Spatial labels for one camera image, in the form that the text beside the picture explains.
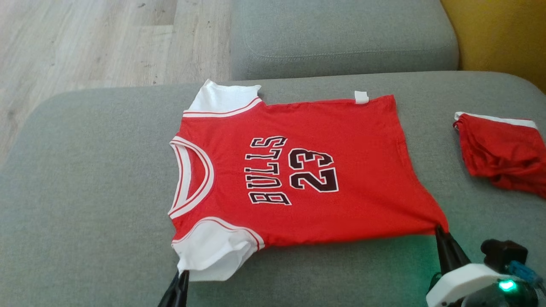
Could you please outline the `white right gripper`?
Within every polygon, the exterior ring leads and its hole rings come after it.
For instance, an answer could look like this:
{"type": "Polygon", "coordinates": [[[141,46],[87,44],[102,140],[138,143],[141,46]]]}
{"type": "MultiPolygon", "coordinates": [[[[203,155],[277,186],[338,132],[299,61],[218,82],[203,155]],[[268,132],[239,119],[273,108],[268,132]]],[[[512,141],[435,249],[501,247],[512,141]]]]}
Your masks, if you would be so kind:
{"type": "Polygon", "coordinates": [[[435,229],[441,273],[426,295],[429,307],[538,307],[543,278],[524,264],[493,269],[471,264],[459,243],[441,226],[435,229]]]}

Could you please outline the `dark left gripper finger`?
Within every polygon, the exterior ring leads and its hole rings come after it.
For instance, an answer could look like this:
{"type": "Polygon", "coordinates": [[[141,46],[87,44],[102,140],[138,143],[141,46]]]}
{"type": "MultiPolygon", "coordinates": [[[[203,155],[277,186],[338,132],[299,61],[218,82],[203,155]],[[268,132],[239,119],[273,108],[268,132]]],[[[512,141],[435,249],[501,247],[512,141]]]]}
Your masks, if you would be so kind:
{"type": "Polygon", "coordinates": [[[186,307],[189,290],[189,270],[176,272],[158,303],[159,307],[186,307]]]}

